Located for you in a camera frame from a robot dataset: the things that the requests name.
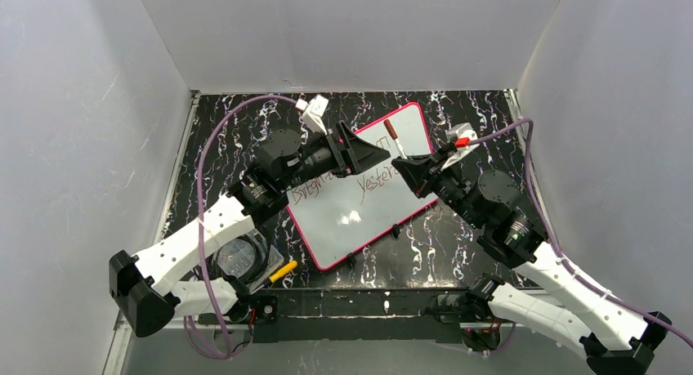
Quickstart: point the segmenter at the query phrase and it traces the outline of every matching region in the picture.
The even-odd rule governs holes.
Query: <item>gray floor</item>
[[[502,353],[484,359],[427,341],[280,342],[255,344],[231,361],[205,359],[188,345],[183,330],[135,338],[124,374],[470,374],[589,375],[566,348],[520,328]]]

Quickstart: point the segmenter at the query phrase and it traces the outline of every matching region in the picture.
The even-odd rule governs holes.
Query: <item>whiteboard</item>
[[[434,194],[418,199],[391,159],[398,156],[382,121],[390,119],[407,154],[429,154],[433,148],[417,103],[409,103],[355,133],[390,151],[391,158],[360,175],[336,178],[331,173],[287,191],[288,212],[316,265],[327,270],[361,250],[427,205]]]

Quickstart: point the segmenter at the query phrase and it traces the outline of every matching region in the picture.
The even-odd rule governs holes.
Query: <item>black marble table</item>
[[[324,116],[331,127],[344,120],[352,129],[364,126],[410,101],[424,111],[431,141],[445,141],[445,131],[457,123],[471,123],[479,136],[505,127],[512,120],[502,91],[475,92],[366,92],[329,93]],[[164,234],[171,234],[197,215],[195,166],[204,142],[225,113],[252,95],[209,95],[199,101]],[[286,94],[309,100],[313,94]],[[237,179],[253,159],[257,147],[274,130],[291,128],[304,136],[305,126],[288,105],[274,101],[251,105],[224,127],[207,156],[204,186],[208,205]],[[475,180],[496,168],[507,172],[525,191],[521,175],[523,153],[514,133],[476,148],[463,160],[463,173]],[[528,199],[519,207],[536,220]],[[356,265],[321,271],[315,266],[286,211],[266,223],[268,238],[282,253],[298,260],[299,267],[275,285],[283,288],[455,288],[472,284],[482,273],[495,273],[518,287],[534,286],[487,256],[475,237],[478,231],[444,204],[437,203],[402,226],[398,239],[387,235],[356,254]]]

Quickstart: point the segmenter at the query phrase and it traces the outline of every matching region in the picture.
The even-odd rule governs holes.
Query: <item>gray wall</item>
[[[557,361],[560,370],[555,367]],[[570,350],[525,328],[518,329],[506,351],[488,359],[469,355],[462,345],[433,341],[324,340],[253,344],[231,361],[205,359],[190,348],[183,330],[169,329],[132,340],[123,375],[142,373],[589,375],[592,371]]]
[[[0,0],[0,373],[100,373],[190,93],[140,0]]]
[[[693,333],[693,0],[561,0],[520,83],[566,252]],[[653,374],[691,373],[670,335]]]
[[[203,92],[516,87],[558,0],[142,0]]]

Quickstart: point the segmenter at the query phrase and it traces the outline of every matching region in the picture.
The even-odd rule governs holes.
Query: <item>yellow object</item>
[[[281,269],[277,270],[276,273],[270,276],[270,281],[272,283],[275,283],[276,280],[281,279],[284,277],[289,271],[296,269],[296,266],[298,266],[297,261],[291,261],[284,265]]]

